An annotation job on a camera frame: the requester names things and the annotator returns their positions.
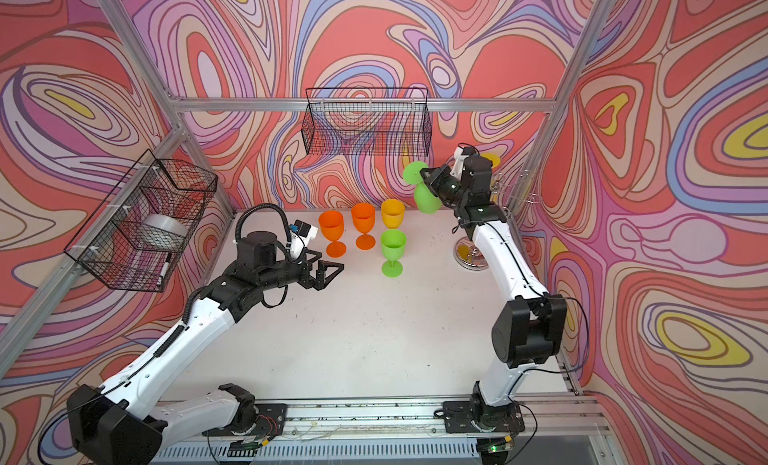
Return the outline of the orange wine glass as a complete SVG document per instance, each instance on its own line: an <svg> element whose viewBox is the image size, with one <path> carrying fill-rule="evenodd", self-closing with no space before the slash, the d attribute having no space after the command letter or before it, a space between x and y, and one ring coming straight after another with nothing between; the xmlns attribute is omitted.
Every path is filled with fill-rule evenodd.
<svg viewBox="0 0 768 465"><path fill-rule="evenodd" d="M375 238L370 234L375 225L376 210L373 205L359 203L352 207L351 215L355 229L360 233L356 246L360 250L370 250L375 244Z"/></svg>
<svg viewBox="0 0 768 465"><path fill-rule="evenodd" d="M346 253L346 245L341 241L344 233L344 217L336 210L323 212L318 219L322 235L329 241L326 253L329 257L339 258Z"/></svg>

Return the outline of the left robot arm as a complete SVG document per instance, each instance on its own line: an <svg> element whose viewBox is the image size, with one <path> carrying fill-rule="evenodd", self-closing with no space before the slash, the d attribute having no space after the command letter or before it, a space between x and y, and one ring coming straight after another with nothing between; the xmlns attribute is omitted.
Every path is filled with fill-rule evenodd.
<svg viewBox="0 0 768 465"><path fill-rule="evenodd" d="M244 211L235 224L236 259L189 295L175 326L101 385L82 385L70 395L66 419L75 450L94 464L148 464L169 446L211 430L250 434L263 415L254 395L233 383L177 405L158 403L219 336L252 308L271 306L266 292L293 284L321 291L343 271L311 249L317 233L305 221L290 223L273 203Z"/></svg>

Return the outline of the green wine glass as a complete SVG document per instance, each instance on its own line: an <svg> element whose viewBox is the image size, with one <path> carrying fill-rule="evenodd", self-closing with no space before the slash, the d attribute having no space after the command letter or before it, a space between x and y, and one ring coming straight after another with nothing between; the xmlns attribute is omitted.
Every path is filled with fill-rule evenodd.
<svg viewBox="0 0 768 465"><path fill-rule="evenodd" d="M389 229L381 235L381 250L386 261L382 264L382 273L389 278L402 274L403 265L400 262L407 244L406 234L399 229Z"/></svg>
<svg viewBox="0 0 768 465"><path fill-rule="evenodd" d="M414 161L405 166L402 176L407 184L415 186L413 199L418 210L425 214L434 214L441 208L442 203L428 189L420 174L421 170L427 167L428 165L425 162Z"/></svg>

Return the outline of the chrome wine glass rack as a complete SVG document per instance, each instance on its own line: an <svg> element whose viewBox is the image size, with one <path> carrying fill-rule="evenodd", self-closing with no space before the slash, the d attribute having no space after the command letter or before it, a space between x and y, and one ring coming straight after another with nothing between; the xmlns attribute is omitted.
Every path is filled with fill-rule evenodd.
<svg viewBox="0 0 768 465"><path fill-rule="evenodd" d="M510 201L512 204L515 204L521 201L522 198L519 194L516 193L513 193L508 200L502 199L501 196L507 189L514 188L518 181L527 179L528 175L529 171L527 169L522 169L515 175L511 185L504 185L502 180L496 176L494 176L491 180L491 200L502 208L502 211L507 217L508 224L511 227L511 235L517 247L523 252L523 257L525 259L527 259L527 255L526 248L523 246L522 236L517 228L516 223L514 222L514 219L512 218L512 212L509 210L510 206L505 206L505 203L508 201ZM488 268L488 263L484 255L467 237L462 237L456 242L453 255L457 263L465 269L472 271L482 271Z"/></svg>

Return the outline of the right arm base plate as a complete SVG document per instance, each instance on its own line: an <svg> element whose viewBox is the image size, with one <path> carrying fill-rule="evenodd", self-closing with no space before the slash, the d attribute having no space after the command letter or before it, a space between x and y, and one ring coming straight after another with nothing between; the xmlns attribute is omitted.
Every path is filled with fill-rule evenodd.
<svg viewBox="0 0 768 465"><path fill-rule="evenodd" d="M449 434L506 433L516 436L526 430L518 405L489 406L482 401L444 401L435 416L442 418Z"/></svg>

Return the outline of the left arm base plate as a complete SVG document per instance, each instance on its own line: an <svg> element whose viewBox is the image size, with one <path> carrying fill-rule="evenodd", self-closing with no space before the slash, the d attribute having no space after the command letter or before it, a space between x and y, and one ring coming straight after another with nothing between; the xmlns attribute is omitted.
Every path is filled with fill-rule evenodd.
<svg viewBox="0 0 768 465"><path fill-rule="evenodd" d="M203 432L206 437L254 437L273 439L283 434L288 405L277 402L257 402L253 412L238 413L235 424Z"/></svg>

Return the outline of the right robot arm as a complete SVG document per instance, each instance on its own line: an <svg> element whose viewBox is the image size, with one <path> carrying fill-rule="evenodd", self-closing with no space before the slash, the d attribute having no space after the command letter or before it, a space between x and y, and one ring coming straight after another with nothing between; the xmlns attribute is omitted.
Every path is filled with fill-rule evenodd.
<svg viewBox="0 0 768 465"><path fill-rule="evenodd" d="M566 300L547 290L516 246L503 209L491 198L490 159L473 146L459 146L452 164L424 168L420 175L479 249L505 301L491 329L496 358L467 401L443 404L446 429L517 434L524 423L516 394L528 375L558 354Z"/></svg>

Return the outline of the black marker pen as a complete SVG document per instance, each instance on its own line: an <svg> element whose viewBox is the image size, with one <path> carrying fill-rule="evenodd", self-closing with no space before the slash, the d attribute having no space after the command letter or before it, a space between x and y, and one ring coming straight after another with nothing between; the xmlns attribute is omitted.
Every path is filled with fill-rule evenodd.
<svg viewBox="0 0 768 465"><path fill-rule="evenodd" d="M161 267L161 270L157 277L157 282L156 282L157 289L160 291L162 291L165 288L166 276L170 268L170 262L171 262L171 257L167 255L165 258L165 261L163 262L163 265Z"/></svg>

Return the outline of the yellow wine glass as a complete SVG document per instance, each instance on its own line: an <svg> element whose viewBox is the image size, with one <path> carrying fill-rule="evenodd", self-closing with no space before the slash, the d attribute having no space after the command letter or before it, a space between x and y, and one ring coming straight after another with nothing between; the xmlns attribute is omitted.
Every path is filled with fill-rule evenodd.
<svg viewBox="0 0 768 465"><path fill-rule="evenodd" d="M382 222L388 229L401 226L405 215L405 204L398 199L388 199L381 204Z"/></svg>
<svg viewBox="0 0 768 465"><path fill-rule="evenodd" d="M501 158L493 153L483 153L483 156L491 162L491 168L495 170L501 164Z"/></svg>

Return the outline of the silver tape roll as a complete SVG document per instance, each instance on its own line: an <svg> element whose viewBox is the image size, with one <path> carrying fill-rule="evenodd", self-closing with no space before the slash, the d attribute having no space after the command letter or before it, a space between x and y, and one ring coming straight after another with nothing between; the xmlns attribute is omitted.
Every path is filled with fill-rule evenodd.
<svg viewBox="0 0 768 465"><path fill-rule="evenodd" d="M147 249L160 252L179 252L184 245L188 228L177 219L151 214L138 229L140 243Z"/></svg>

